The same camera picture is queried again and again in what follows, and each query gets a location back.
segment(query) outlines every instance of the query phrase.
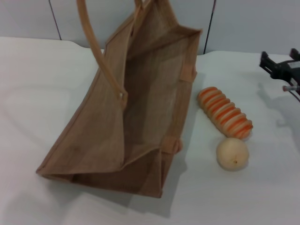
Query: orange striped toy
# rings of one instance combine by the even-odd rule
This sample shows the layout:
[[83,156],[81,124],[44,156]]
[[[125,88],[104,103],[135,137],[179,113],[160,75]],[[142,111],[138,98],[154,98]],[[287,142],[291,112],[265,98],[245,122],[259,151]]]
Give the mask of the orange striped toy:
[[247,138],[252,121],[216,87],[208,87],[198,94],[198,103],[215,126],[227,137]]

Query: wall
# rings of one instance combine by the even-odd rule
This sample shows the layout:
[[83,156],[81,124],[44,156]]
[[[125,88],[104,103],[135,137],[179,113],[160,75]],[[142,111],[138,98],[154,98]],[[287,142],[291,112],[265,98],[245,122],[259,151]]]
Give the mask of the wall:
[[299,0],[218,0],[207,51],[300,50]]
[[[94,32],[104,46],[108,37],[133,12],[134,0],[87,0]],[[210,22],[213,0],[170,0],[178,21],[192,28],[203,28],[199,53],[203,53]],[[88,46],[81,28],[75,0],[51,0],[54,15],[63,40]]]
[[[133,12],[134,0],[86,0],[95,34],[107,38]],[[213,0],[170,0],[182,25],[203,28],[203,53]],[[59,39],[88,46],[75,0],[0,0],[0,36]],[[299,0],[217,0],[206,52],[288,54],[300,50]]]
[[59,39],[48,0],[0,0],[0,36]]

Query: jute bag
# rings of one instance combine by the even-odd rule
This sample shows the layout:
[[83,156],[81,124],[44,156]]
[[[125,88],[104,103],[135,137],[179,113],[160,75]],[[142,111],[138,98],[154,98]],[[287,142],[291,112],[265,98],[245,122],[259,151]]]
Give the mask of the jute bag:
[[38,168],[45,178],[160,197],[188,111],[201,30],[178,25],[168,0],[135,0],[104,55],[84,0],[99,65],[74,116]]

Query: beige ball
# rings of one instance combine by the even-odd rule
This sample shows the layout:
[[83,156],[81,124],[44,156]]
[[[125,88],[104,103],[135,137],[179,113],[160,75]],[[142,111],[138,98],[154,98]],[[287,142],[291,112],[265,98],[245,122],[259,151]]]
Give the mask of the beige ball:
[[217,161],[226,170],[244,168],[249,159],[247,145],[237,138],[226,138],[217,147]]

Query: table surface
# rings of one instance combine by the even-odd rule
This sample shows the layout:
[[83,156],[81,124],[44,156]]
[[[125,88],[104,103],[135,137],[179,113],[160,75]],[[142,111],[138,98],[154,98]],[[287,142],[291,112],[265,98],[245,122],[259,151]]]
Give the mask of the table surface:
[[[289,59],[271,55],[274,61]],[[35,174],[81,103],[97,65],[68,41],[0,38],[0,225],[282,225],[300,221],[300,104],[258,67],[260,54],[197,58],[183,133],[161,199],[45,180]],[[253,121],[248,167],[216,163],[224,136],[197,106],[221,89]]]

